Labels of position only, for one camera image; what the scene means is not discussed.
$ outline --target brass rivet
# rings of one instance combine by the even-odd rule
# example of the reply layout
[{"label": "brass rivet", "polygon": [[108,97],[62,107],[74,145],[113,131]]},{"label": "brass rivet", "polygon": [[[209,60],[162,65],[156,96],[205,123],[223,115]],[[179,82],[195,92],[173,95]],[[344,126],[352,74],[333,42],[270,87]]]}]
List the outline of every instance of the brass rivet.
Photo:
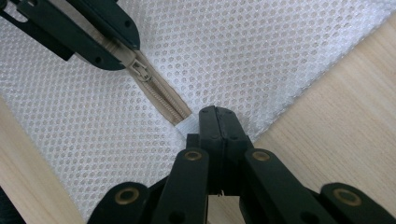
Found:
[{"label": "brass rivet", "polygon": [[139,197],[139,190],[136,188],[125,188],[117,192],[114,200],[117,204],[125,205],[133,203]]},{"label": "brass rivet", "polygon": [[360,206],[361,198],[354,192],[347,189],[335,189],[332,191],[334,197],[341,203],[350,206]]},{"label": "brass rivet", "polygon": [[258,161],[268,161],[271,157],[263,151],[255,151],[253,152],[253,158]]},{"label": "brass rivet", "polygon": [[197,151],[189,151],[184,154],[184,157],[189,161],[198,161],[202,158],[202,154]]}]

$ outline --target white fabric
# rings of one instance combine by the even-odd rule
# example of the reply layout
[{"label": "white fabric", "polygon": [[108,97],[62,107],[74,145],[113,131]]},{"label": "white fabric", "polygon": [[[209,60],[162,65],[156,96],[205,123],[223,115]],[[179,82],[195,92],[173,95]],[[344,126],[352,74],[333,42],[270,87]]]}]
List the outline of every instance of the white fabric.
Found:
[{"label": "white fabric", "polygon": [[[396,8],[370,0],[119,4],[192,112],[227,107],[252,139]],[[84,218],[112,186],[168,174],[184,138],[126,71],[65,63],[5,20],[0,27],[0,94]]]},{"label": "white fabric", "polygon": [[196,114],[191,114],[175,127],[184,138],[187,138],[189,133],[199,133],[199,117]]}]

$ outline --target zipper slider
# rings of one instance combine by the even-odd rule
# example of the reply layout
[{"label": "zipper slider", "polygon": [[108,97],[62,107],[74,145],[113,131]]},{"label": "zipper slider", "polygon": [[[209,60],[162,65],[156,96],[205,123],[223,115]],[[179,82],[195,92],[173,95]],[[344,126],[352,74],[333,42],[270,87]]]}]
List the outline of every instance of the zipper slider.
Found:
[{"label": "zipper slider", "polygon": [[132,63],[132,66],[130,68],[137,76],[137,79],[139,79],[140,81],[151,81],[152,74],[148,71],[147,67],[139,62],[137,59],[134,59],[134,62]]}]

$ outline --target beige zipper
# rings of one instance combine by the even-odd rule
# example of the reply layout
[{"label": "beige zipper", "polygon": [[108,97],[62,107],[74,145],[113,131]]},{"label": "beige zipper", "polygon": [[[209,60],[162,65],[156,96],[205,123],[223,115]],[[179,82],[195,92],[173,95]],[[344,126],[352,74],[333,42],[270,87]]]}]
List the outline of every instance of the beige zipper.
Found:
[{"label": "beige zipper", "polygon": [[186,119],[191,110],[175,90],[155,71],[140,50],[130,50],[117,41],[102,41],[132,75],[151,103],[173,125]]}]

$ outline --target wooden surface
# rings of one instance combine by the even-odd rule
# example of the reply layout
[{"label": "wooden surface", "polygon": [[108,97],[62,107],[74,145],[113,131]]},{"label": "wooden surface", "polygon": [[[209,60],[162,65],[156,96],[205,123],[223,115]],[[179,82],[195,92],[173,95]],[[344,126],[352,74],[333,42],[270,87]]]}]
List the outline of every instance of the wooden surface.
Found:
[{"label": "wooden surface", "polygon": [[[396,16],[317,81],[256,143],[307,187],[363,190],[396,216]],[[0,185],[28,223],[80,223],[59,181],[0,100]],[[210,197],[210,223],[243,223]]]}]

